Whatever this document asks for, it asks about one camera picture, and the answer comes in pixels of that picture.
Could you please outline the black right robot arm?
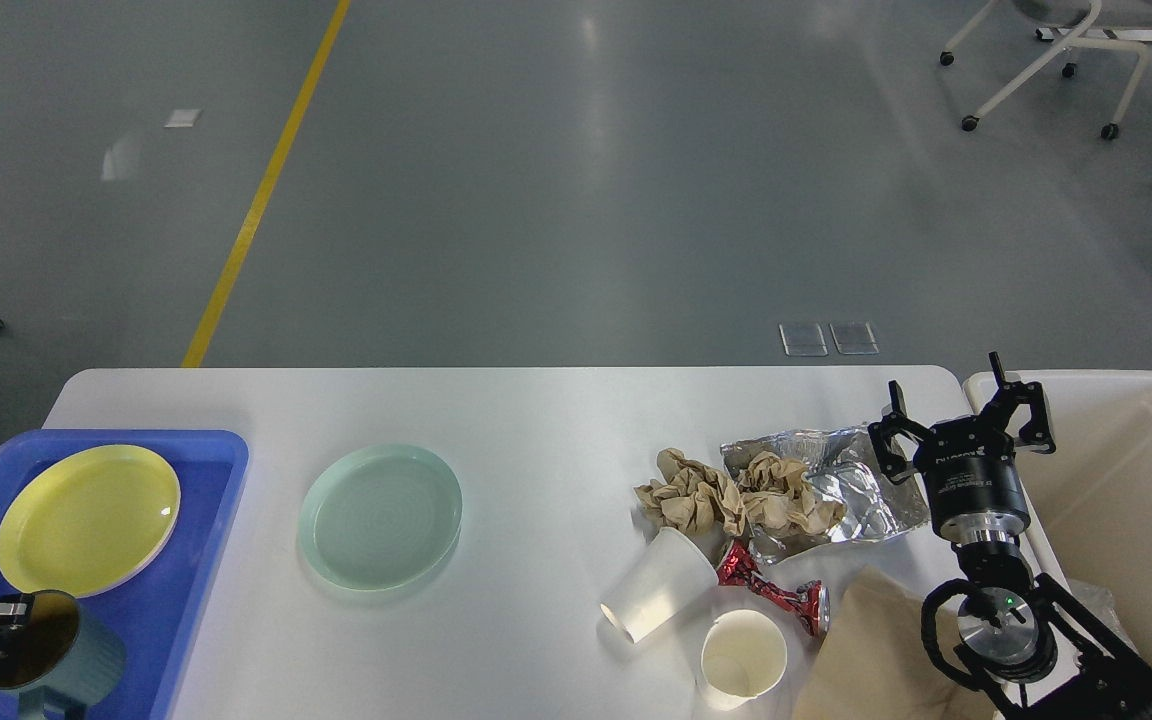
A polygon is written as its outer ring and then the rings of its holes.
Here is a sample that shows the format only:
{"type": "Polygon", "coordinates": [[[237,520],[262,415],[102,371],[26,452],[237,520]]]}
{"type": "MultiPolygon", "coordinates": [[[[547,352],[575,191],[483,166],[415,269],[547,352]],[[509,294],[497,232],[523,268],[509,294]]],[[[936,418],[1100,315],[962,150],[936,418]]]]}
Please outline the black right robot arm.
{"type": "Polygon", "coordinates": [[[890,381],[867,427],[884,477],[922,479],[932,530],[963,573],[922,602],[925,655],[1006,719],[1152,719],[1152,666],[1021,552],[1030,509],[1016,455],[1056,444],[1043,384],[1010,381],[996,354],[990,364],[996,389],[977,414],[923,425],[890,381]]]}

